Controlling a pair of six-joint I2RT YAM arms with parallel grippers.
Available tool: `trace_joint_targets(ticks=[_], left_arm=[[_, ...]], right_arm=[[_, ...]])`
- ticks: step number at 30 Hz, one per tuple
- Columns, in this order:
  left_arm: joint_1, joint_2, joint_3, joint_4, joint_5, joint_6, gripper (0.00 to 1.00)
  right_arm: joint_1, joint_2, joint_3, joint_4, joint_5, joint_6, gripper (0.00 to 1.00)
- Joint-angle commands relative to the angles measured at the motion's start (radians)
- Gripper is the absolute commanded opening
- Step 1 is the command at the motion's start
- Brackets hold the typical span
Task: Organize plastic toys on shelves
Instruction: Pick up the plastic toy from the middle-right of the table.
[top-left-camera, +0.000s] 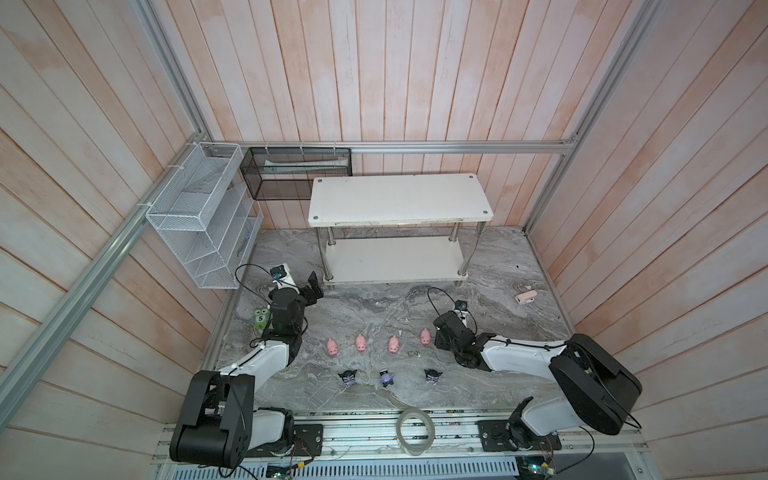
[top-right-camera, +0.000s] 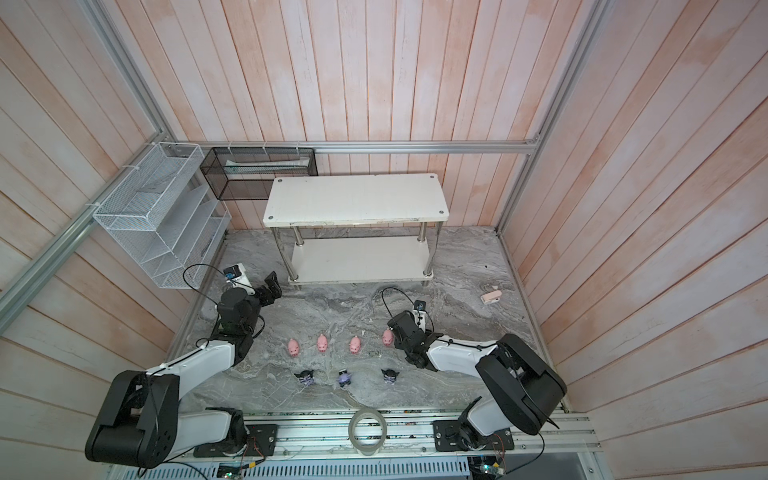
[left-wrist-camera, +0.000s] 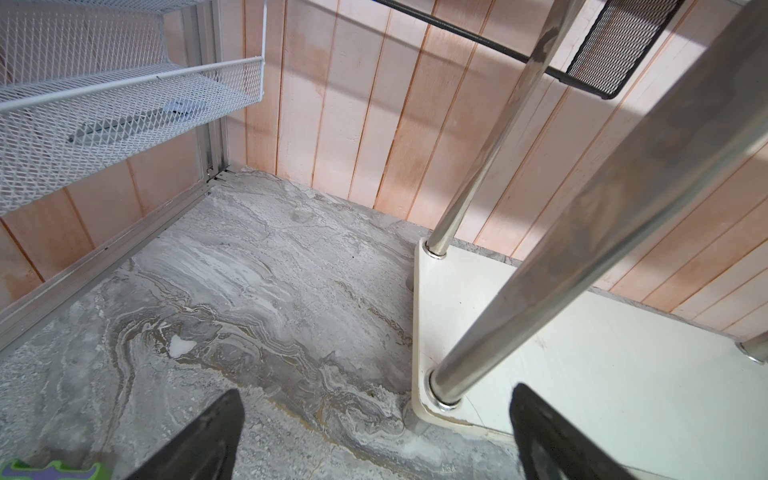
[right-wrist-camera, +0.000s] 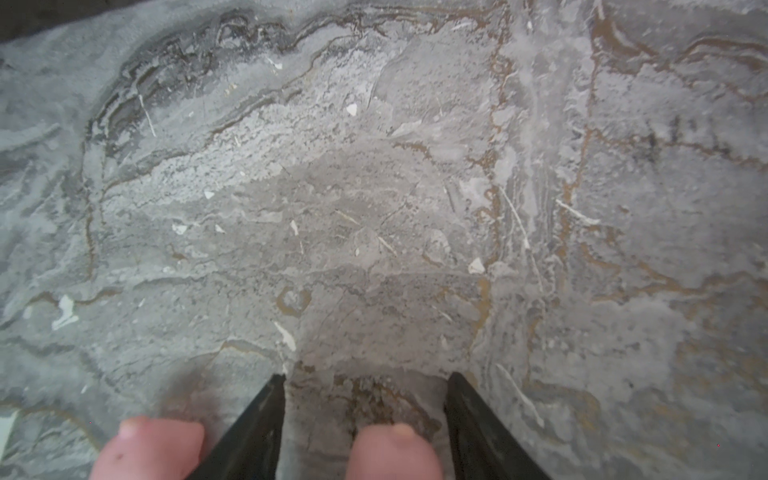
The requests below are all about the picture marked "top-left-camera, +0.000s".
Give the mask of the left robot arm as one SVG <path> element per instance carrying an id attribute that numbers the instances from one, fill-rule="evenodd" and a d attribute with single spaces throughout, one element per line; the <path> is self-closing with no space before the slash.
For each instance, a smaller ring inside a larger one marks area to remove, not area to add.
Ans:
<path id="1" fill-rule="evenodd" d="M 193 375 L 169 446 L 170 459 L 237 468 L 249 453 L 290 453 L 295 445 L 291 411 L 257 408 L 254 394 L 297 357 L 308 326 L 305 309 L 323 297 L 317 275 L 298 286 L 285 264 L 269 271 L 269 319 L 253 350 L 218 370 Z"/>

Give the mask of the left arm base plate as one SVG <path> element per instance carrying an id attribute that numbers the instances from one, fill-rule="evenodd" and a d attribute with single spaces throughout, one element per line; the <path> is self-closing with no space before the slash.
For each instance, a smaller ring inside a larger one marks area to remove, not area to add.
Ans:
<path id="1" fill-rule="evenodd" d="M 318 457 L 322 453 L 324 427 L 322 424 L 298 424 L 293 433 L 283 439 L 250 449 L 246 458 L 283 458 L 294 456 Z"/>

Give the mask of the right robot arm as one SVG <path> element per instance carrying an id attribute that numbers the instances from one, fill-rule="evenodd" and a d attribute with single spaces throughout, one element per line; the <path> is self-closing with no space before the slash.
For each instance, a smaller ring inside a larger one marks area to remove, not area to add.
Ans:
<path id="1" fill-rule="evenodd" d="M 465 324 L 468 314 L 454 309 L 434 320 L 438 349 L 451 352 L 465 368 L 532 375 L 559 387 L 546 398 L 524 398 L 503 422 L 480 421 L 484 450 L 557 449 L 563 429 L 589 427 L 615 436 L 634 421 L 631 411 L 641 382 L 591 337 L 575 333 L 553 344 L 475 335 Z"/>

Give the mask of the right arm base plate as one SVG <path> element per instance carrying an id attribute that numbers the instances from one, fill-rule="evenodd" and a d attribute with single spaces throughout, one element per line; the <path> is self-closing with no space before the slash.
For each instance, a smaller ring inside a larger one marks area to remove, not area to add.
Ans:
<path id="1" fill-rule="evenodd" d="M 482 420 L 476 425 L 484 452 L 550 452 L 562 449 L 561 440 L 556 433 L 537 436 L 523 424 L 508 420 Z"/>

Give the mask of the pink pig toy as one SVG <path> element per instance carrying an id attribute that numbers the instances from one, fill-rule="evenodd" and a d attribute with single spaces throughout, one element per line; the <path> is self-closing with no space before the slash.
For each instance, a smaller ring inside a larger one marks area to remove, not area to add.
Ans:
<path id="1" fill-rule="evenodd" d="M 359 334 L 356 337 L 356 339 L 355 339 L 355 348 L 356 348 L 356 350 L 359 353 L 363 353 L 363 352 L 366 351 L 366 349 L 367 349 L 367 340 L 366 340 L 366 338 L 362 334 Z"/>
<path id="2" fill-rule="evenodd" d="M 419 334 L 420 343 L 423 346 L 429 346 L 432 341 L 432 336 L 427 328 L 424 328 Z"/>
<path id="3" fill-rule="evenodd" d="M 339 353 L 339 346 L 334 339 L 329 339 L 326 343 L 326 350 L 330 357 L 336 357 Z"/>
<path id="4" fill-rule="evenodd" d="M 392 336 L 387 344 L 388 352 L 392 355 L 396 355 L 400 350 L 400 341 L 397 336 Z"/>

